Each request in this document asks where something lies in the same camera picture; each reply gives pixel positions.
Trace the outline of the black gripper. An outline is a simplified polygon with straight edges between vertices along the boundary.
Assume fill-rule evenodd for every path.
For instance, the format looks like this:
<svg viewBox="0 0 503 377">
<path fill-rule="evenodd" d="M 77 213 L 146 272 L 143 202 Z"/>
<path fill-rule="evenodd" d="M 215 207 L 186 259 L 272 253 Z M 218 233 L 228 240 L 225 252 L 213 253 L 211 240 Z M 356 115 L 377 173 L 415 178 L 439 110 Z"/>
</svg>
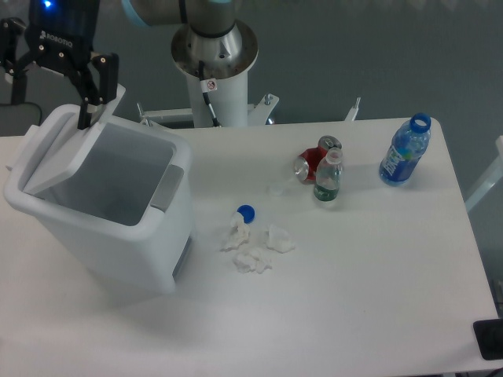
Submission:
<svg viewBox="0 0 503 377">
<path fill-rule="evenodd" d="M 34 62 L 69 77 L 81 97 L 77 128 L 90 127 L 96 109 L 116 98 L 119 79 L 119 56 L 92 51 L 99 7 L 99 1 L 31 1 L 28 26 L 18 17 L 1 19 L 1 67 L 12 86 L 11 104 L 25 102 Z M 23 36 L 28 51 L 17 58 Z"/>
</svg>

